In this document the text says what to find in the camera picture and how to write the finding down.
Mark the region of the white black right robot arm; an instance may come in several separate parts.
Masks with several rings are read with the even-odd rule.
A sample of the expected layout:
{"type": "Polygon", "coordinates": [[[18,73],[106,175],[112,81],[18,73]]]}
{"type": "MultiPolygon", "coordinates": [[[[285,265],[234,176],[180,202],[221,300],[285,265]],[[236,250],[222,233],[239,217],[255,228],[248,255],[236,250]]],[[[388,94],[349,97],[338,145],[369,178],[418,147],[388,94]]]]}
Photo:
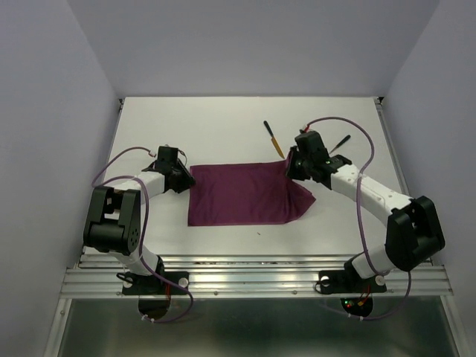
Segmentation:
{"type": "Polygon", "coordinates": [[[411,198],[364,175],[351,160],[331,156],[318,132],[302,132],[290,149],[286,175],[313,180],[355,202],[386,228],[385,243],[363,247],[342,270],[327,272],[322,292],[358,292],[376,276],[399,269],[412,271],[441,251],[445,239],[434,203],[426,196],[411,198]]]}

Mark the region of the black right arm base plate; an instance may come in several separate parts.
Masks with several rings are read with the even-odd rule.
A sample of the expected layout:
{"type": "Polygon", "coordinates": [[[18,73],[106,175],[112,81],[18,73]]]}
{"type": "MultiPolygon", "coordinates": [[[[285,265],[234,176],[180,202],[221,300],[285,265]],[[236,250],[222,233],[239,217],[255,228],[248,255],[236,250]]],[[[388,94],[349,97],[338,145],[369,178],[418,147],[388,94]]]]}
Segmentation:
{"type": "Polygon", "coordinates": [[[318,280],[314,283],[314,290],[322,295],[333,294],[361,294],[385,293],[386,285],[379,285],[374,277],[362,279],[358,275],[351,275],[345,270],[319,271],[318,280]]]}

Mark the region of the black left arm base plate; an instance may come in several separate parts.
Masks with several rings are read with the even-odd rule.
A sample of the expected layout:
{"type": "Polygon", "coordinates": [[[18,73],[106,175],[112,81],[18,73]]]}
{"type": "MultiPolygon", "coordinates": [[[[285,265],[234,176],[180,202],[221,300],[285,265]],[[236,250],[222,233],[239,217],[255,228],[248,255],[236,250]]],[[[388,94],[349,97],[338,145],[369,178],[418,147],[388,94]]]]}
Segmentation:
{"type": "Polygon", "coordinates": [[[122,294],[126,296],[166,295],[166,292],[171,295],[187,294],[182,289],[173,286],[166,289],[167,284],[153,275],[142,276],[130,272],[120,272],[116,274],[116,277],[122,281],[122,294]]]}

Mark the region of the purple cloth napkin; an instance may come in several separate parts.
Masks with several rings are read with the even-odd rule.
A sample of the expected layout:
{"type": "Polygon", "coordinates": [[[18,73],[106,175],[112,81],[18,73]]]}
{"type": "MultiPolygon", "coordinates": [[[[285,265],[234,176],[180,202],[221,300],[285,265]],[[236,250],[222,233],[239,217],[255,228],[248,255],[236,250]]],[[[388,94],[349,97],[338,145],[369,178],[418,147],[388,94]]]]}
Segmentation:
{"type": "Polygon", "coordinates": [[[286,176],[286,161],[194,165],[190,227],[282,225],[304,215],[315,197],[286,176]]]}

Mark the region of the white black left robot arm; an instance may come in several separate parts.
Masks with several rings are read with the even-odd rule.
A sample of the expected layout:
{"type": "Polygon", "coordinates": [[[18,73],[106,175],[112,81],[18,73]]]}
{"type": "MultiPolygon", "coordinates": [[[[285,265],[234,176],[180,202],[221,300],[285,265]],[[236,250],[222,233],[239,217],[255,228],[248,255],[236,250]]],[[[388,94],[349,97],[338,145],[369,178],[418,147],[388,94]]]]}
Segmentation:
{"type": "Polygon", "coordinates": [[[145,246],[151,198],[189,190],[195,179],[178,148],[161,146],[153,162],[136,176],[93,182],[83,231],[83,244],[114,257],[124,267],[117,273],[124,295],[187,295],[189,274],[169,273],[160,256],[145,246]]]}

